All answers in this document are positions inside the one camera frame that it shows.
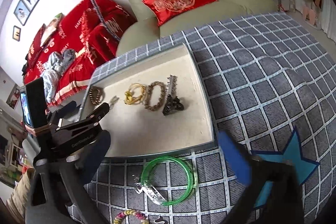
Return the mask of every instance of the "cable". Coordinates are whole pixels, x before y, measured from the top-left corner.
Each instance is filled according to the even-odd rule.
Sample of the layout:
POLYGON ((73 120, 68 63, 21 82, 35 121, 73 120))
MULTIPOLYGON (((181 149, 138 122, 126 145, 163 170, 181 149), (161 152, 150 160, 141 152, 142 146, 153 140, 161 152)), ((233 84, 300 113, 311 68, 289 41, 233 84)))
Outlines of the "cable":
POLYGON ((117 40, 118 42, 120 41, 120 38, 111 30, 110 27, 108 27, 108 25, 106 24, 103 15, 100 12, 100 9, 98 7, 98 4, 96 2, 96 0, 91 0, 91 3, 93 5, 93 8, 95 9, 95 11, 97 12, 97 15, 99 17, 99 20, 101 21, 101 23, 103 24, 103 26, 105 27, 105 29, 109 32, 110 35, 112 35, 112 37, 117 40))

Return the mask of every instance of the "gray cloth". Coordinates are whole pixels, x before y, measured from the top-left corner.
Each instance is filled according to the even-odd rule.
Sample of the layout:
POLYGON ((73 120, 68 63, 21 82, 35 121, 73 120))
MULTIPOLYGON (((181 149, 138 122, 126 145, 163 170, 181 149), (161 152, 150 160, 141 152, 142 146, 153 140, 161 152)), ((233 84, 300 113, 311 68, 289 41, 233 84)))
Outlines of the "gray cloth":
POLYGON ((71 48, 66 49, 62 54, 62 56, 63 56, 63 62, 62 62, 62 68, 63 68, 62 75, 63 75, 66 72, 66 70, 70 67, 72 62, 75 60, 76 51, 71 48))
MULTIPOLYGON (((176 32, 100 66, 90 85, 181 43, 197 64, 216 133, 231 133, 248 151, 274 153, 284 150, 297 127, 302 156, 320 163, 302 185, 305 223, 311 223, 336 186, 334 60, 291 17, 271 13, 176 32)), ((180 157, 193 166, 198 186, 170 209, 132 190, 132 175, 142 172, 143 160, 106 159, 86 189, 107 219, 134 208, 150 221, 162 215, 169 224, 220 223, 244 186, 217 147, 180 157)), ((165 198, 176 199, 185 190, 184 171, 174 163, 162 164, 154 184, 165 198)), ((76 209, 72 213, 76 218, 76 209)), ((250 222, 260 213, 253 211, 250 222)))
POLYGON ((58 81, 74 61, 75 53, 76 51, 73 49, 65 50, 63 55, 52 52, 48 61, 43 64, 45 70, 41 73, 41 77, 43 78, 46 102, 52 102, 56 94, 58 81))

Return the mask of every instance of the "red throw blanket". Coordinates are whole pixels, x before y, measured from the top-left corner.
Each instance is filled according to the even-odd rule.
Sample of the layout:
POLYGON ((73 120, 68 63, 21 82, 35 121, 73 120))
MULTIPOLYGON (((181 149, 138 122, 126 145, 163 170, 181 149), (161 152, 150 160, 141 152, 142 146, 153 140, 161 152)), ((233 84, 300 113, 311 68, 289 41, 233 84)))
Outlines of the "red throw blanket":
MULTIPOLYGON (((96 0, 107 24, 118 37, 135 22, 120 5, 113 0, 96 0)), ((57 106, 67 97, 87 88, 94 70, 115 58, 118 42, 107 32, 98 19, 90 0, 82 0, 58 25, 49 46, 41 51, 35 65, 24 76, 27 84, 44 71, 43 64, 52 52, 63 53, 72 48, 81 53, 58 82, 53 101, 48 106, 57 106)))

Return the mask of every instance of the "blue star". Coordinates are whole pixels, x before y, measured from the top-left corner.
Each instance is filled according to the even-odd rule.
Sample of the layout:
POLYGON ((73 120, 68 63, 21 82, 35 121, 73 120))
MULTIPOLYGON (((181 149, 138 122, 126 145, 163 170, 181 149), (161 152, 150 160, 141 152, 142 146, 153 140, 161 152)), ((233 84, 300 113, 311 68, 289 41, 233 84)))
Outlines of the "blue star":
MULTIPOLYGON (((319 162, 306 159, 302 156, 301 141, 297 128, 295 127, 289 138, 283 152, 277 151, 252 151, 253 155, 260 156, 263 160, 272 162, 285 162, 289 160, 296 170, 296 175, 300 186, 310 177, 310 175, 319 166, 319 162)), ((267 181, 262 188, 254 207, 260 207, 267 201, 268 195, 272 189, 271 181, 267 181)))

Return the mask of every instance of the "beaded bracelet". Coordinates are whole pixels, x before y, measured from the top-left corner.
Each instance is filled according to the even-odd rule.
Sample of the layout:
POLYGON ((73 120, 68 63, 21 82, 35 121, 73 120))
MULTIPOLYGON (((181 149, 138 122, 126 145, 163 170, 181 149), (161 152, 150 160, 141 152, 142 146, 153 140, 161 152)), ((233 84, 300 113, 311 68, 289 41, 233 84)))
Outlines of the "beaded bracelet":
POLYGON ((140 219, 142 224, 149 224, 145 215, 135 210, 126 210, 126 211, 119 213, 115 217, 113 224, 120 224, 126 216, 130 216, 130 215, 135 216, 137 219, 140 219))
POLYGON ((89 90, 91 103, 95 106, 99 105, 104 97, 104 90, 97 87, 92 87, 89 90))

